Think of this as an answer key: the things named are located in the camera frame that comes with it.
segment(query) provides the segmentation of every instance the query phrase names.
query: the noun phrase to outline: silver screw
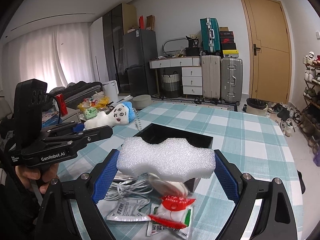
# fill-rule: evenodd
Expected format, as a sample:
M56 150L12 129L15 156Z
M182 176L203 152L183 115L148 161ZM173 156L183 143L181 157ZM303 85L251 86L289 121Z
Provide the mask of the silver screw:
M245 179L251 179L252 176L249 174L249 173L244 173L242 174L242 176L245 178Z
M51 184L52 184L52 185L57 184L57 182L58 182L58 179L56 179L56 178L54 178L54 179L51 180Z
M81 174L81 179L88 179L89 178L89 173L82 173Z
M279 179L279 178L275 178L275 183L276 183L276 184L281 184L282 181L281 181L281 179Z

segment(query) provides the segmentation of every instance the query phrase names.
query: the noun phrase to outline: human hand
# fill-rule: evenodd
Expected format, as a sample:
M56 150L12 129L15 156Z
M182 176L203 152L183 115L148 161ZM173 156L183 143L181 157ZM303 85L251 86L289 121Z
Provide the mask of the human hand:
M57 176L57 171L58 171L59 163L52 164L50 168L42 175L42 180L45 182L40 188L39 191L41 194L45 194L47 191L47 188L49 186L49 182L54 179L54 178L59 178ZM30 191L33 191L30 179L40 179L40 171L39 169L28 169L24 165L16 166L16 174L24 187Z

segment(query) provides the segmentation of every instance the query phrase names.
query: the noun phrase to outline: checkered tablecloth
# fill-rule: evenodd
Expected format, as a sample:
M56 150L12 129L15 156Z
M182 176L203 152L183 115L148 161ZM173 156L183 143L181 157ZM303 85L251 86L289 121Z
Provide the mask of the checkered tablecloth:
M229 162L256 179L271 181L274 177L280 178L291 201L298 239L301 239L303 206L299 178L284 135L274 121L251 114L170 103L153 104L140 111L139 115L143 128L156 123L212 136L213 149L220 149ZM124 139L136 133L135 123L114 127L111 138L90 143L78 152L76 159L61 163L58 171L60 179L72 180L83 172L90 172L105 159L111 149L120 149ZM234 203L227 199L215 174L210 179L201 179L194 196L192 239L215 239L230 216ZM107 201L100 201L98 207L105 217L110 208L104 208L103 202ZM260 205L261 200L257 200L242 239L250 238ZM73 202L72 206L83 239L89 239L76 203ZM147 223L107 224L116 239L150 239L146 237Z

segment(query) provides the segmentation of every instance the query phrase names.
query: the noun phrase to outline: white curtain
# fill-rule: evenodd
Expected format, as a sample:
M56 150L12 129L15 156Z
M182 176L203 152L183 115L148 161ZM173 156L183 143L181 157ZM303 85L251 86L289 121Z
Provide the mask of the white curtain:
M17 83L36 78L47 92L79 81L93 82L89 23L51 26L22 35L4 46L4 95L12 106Z

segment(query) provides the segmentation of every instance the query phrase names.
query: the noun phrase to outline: red can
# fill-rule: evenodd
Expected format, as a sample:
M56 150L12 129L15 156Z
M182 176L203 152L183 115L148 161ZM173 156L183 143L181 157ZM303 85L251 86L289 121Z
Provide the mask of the red can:
M56 99L60 105L61 116L65 116L66 114L68 114L68 110L67 110L66 103L64 102L63 95L62 94L56 95Z

